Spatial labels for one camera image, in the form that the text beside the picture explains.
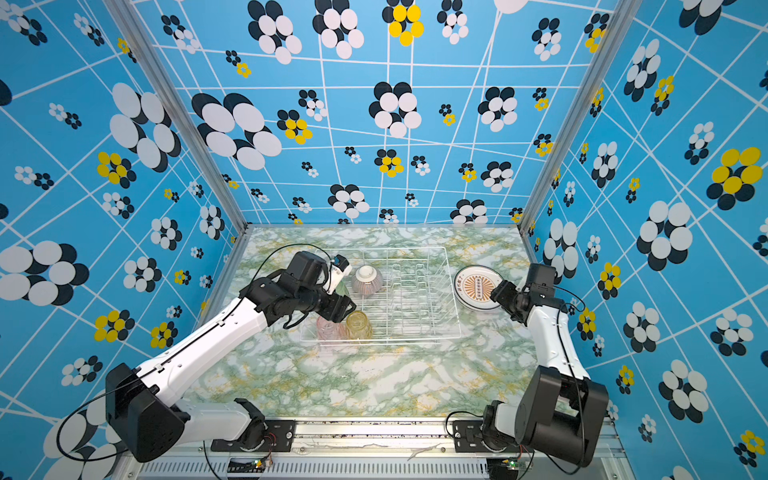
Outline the yellow glass tumbler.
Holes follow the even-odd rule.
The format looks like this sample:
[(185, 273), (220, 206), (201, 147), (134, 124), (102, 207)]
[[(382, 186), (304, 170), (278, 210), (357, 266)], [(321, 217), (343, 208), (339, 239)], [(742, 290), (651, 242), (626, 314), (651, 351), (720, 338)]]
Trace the yellow glass tumbler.
[(369, 340), (373, 336), (373, 327), (368, 316), (359, 310), (346, 317), (345, 328), (350, 340)]

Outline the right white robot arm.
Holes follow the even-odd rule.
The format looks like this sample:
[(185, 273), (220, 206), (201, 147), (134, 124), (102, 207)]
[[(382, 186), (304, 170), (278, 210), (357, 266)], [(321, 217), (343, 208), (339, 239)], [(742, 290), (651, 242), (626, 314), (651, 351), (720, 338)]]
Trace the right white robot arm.
[(578, 358), (565, 302), (555, 296), (555, 277), (553, 267), (532, 264), (522, 288), (503, 280), (491, 293), (493, 302), (528, 329), (538, 365), (518, 405), (486, 406), (482, 436), (493, 450), (522, 446), (585, 468), (597, 448), (609, 394)]

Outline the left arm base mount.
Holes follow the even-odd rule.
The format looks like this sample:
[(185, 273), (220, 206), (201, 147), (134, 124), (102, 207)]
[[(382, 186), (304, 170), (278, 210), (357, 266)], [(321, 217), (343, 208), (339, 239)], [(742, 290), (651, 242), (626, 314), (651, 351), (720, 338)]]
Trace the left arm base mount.
[(235, 440), (213, 440), (210, 449), (228, 453), (286, 453), (292, 448), (296, 427), (295, 420), (267, 419), (250, 425)]

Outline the pink glass tumbler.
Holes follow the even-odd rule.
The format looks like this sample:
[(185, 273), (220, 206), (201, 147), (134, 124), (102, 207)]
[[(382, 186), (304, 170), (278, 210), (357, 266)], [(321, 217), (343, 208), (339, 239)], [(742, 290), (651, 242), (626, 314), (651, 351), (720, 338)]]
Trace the pink glass tumbler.
[(316, 320), (317, 337), (321, 341), (346, 340), (347, 330), (343, 323), (334, 323), (322, 317)]

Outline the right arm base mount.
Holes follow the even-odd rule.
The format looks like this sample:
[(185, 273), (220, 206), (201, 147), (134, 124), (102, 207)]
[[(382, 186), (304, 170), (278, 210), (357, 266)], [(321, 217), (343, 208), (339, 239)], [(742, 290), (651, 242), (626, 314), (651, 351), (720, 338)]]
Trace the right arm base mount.
[(495, 453), (485, 442), (480, 420), (451, 420), (448, 429), (456, 453)]

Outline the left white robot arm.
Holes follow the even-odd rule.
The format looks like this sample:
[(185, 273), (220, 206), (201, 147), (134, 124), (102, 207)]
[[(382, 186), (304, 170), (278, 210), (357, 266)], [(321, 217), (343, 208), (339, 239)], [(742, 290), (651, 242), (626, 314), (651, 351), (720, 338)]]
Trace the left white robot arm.
[(342, 255), (324, 260), (300, 251), (286, 268), (253, 279), (184, 340), (137, 367), (112, 369), (105, 380), (107, 423), (140, 463), (178, 444), (221, 440), (246, 451), (266, 446), (266, 417), (249, 400), (195, 405), (183, 395), (218, 361), (280, 319), (288, 329), (298, 324), (294, 314), (343, 321), (356, 305), (336, 289), (351, 271)]

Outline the green glass tumbler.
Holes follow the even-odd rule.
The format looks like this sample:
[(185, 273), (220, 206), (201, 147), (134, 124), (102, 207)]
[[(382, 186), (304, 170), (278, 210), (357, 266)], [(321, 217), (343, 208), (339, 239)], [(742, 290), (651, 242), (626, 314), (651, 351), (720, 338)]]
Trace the green glass tumbler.
[(339, 297), (349, 298), (349, 290), (348, 290), (346, 284), (343, 281), (338, 283), (338, 285), (336, 286), (336, 288), (334, 290), (334, 293), (336, 295), (338, 295)]

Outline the white plate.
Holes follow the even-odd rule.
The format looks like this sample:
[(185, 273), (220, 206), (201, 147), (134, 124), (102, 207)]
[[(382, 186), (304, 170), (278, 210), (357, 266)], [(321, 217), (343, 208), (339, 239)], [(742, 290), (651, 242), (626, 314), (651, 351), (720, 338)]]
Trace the white plate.
[(456, 273), (454, 292), (465, 307), (492, 311), (498, 309), (499, 304), (491, 299), (491, 293), (502, 280), (502, 276), (490, 267), (469, 265)]

